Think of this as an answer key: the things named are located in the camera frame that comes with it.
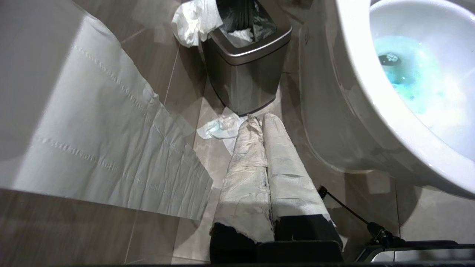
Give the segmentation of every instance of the toilet bowl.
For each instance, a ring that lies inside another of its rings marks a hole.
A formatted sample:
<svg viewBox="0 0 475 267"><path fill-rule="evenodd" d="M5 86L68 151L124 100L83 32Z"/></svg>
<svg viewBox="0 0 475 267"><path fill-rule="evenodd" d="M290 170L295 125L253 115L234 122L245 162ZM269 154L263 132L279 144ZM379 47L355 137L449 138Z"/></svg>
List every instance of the toilet bowl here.
<svg viewBox="0 0 475 267"><path fill-rule="evenodd" d="M299 32L301 111L314 155L342 172L380 170L475 198L470 10L475 1L314 1ZM378 56L393 51L414 74L408 86L381 66Z"/></svg>

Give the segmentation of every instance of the blue water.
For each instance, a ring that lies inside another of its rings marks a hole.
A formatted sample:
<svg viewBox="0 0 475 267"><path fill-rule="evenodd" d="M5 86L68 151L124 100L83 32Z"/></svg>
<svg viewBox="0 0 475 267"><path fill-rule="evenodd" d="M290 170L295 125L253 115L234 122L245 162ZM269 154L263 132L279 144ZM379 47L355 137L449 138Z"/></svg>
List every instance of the blue water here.
<svg viewBox="0 0 475 267"><path fill-rule="evenodd" d="M436 57L424 45L404 36L374 40L378 56L392 53L401 64L382 66L400 98L415 114L424 114L435 98L444 98L442 73Z"/></svg>

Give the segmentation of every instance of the stainless steel trash can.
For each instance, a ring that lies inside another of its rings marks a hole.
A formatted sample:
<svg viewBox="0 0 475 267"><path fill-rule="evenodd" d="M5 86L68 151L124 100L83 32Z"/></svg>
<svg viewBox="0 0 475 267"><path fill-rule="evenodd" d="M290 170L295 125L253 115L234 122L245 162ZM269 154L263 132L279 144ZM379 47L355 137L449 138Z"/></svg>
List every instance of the stainless steel trash can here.
<svg viewBox="0 0 475 267"><path fill-rule="evenodd" d="M276 26L270 36L237 48L220 29L202 43L209 80L237 115L253 112L276 97L292 27L274 0L257 0Z"/></svg>

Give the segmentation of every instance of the trash can lid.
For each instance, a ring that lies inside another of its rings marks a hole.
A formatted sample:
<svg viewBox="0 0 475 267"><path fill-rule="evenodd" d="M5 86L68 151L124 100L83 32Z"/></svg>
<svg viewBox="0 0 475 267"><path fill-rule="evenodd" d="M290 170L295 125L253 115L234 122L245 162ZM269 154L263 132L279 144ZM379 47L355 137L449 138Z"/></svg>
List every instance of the trash can lid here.
<svg viewBox="0 0 475 267"><path fill-rule="evenodd" d="M248 46L237 48L224 36L220 29L215 29L209 36L213 40L215 49L231 65L241 65L263 56L266 56L290 41L292 26L274 0L256 0L268 13L276 26L276 31L270 36L252 43Z"/></svg>

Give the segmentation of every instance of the trash can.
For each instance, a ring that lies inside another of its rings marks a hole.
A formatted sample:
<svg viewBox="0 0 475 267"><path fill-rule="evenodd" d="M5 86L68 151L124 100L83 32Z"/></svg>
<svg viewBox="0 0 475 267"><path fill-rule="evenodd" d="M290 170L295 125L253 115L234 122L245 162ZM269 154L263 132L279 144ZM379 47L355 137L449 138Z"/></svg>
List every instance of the trash can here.
<svg viewBox="0 0 475 267"><path fill-rule="evenodd" d="M241 0L229 2L244 4ZM275 99L292 33L287 16L274 0L253 0L251 3L246 6L254 10L248 13L255 16L251 43L244 46L231 43L228 32L250 27L252 17L243 15L241 10L244 19L238 19L239 26L227 23L227 16L236 9L223 10L217 1L225 25L212 31L208 40L201 44L211 85L221 101L237 115L253 112ZM258 33L266 23L272 25L272 31L265 35Z"/></svg>

